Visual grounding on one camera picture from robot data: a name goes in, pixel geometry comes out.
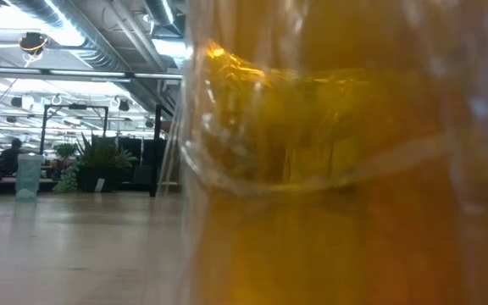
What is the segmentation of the small green pill bottle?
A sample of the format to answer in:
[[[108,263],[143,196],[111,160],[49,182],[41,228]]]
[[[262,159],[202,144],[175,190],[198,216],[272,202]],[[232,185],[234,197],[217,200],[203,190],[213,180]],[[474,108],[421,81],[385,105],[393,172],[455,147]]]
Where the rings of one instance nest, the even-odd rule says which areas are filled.
[[[37,197],[43,157],[27,153],[18,156],[15,195],[17,202],[34,202]]]

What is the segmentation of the black office partition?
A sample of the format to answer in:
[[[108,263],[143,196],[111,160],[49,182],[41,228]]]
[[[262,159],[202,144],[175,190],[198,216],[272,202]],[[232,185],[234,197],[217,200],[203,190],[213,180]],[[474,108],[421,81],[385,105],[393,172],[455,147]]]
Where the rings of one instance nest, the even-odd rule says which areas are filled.
[[[119,145],[136,161],[123,171],[123,182],[131,184],[131,189],[155,192],[158,178],[164,160],[167,141],[159,139],[146,139],[120,137]]]

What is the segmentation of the orange pill bottle white cap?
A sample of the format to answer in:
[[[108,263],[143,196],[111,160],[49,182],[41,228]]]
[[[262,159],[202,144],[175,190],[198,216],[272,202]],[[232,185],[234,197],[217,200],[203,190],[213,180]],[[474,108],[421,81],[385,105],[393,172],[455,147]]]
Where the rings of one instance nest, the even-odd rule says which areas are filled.
[[[488,305],[488,0],[189,0],[189,305]]]

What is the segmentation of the potted succulent plant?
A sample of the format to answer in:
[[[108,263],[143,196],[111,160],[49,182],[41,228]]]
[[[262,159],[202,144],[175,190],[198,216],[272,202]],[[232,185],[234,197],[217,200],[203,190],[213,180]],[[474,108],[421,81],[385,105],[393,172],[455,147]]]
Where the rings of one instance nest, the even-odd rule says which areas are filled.
[[[78,143],[78,156],[65,169],[54,193],[94,192],[97,180],[105,179],[102,192],[112,192],[123,182],[123,171],[136,161],[114,138],[91,134],[88,140],[81,134],[82,141]]]

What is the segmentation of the small background potted plant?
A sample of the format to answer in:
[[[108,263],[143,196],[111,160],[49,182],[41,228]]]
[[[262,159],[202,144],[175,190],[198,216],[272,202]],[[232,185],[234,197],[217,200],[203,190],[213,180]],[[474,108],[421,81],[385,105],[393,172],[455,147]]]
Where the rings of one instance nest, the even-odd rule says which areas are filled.
[[[62,161],[63,168],[67,168],[69,166],[70,158],[75,156],[77,147],[75,144],[63,143],[55,146],[54,151],[58,158]]]

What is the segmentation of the person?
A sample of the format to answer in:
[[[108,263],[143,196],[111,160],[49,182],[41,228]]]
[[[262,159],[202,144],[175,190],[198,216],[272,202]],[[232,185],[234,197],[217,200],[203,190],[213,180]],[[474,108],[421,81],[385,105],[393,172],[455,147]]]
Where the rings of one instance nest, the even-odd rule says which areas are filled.
[[[18,168],[18,156],[21,154],[22,141],[15,138],[11,147],[5,149],[0,155],[0,170],[6,174],[14,174]]]

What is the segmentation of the wooden shelf black frame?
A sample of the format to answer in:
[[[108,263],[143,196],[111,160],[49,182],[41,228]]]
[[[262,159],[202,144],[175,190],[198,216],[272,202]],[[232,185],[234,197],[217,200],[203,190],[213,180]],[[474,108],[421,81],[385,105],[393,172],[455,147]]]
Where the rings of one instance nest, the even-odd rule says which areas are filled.
[[[179,147],[181,107],[173,111],[158,105],[154,115],[150,197],[182,193]]]

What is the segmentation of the black metal rig frame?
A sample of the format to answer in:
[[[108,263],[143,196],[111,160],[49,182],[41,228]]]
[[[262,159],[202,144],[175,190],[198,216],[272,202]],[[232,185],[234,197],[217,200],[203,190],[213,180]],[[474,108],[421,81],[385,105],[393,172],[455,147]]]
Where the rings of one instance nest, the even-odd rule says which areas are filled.
[[[48,110],[50,108],[56,108],[57,110],[51,114],[48,115]],[[41,131],[41,140],[40,140],[40,147],[39,147],[39,154],[43,155],[44,154],[44,144],[45,144],[45,137],[46,137],[46,131],[47,131],[47,122],[61,109],[61,108],[68,108],[72,110],[86,110],[86,109],[102,109],[104,111],[104,116],[103,116],[103,136],[106,135],[107,129],[108,129],[108,111],[109,107],[108,106],[95,106],[95,105],[87,105],[87,104],[80,104],[80,103],[71,103],[71,104],[46,104],[44,106],[44,111],[43,111],[43,116],[42,116],[42,131]]]

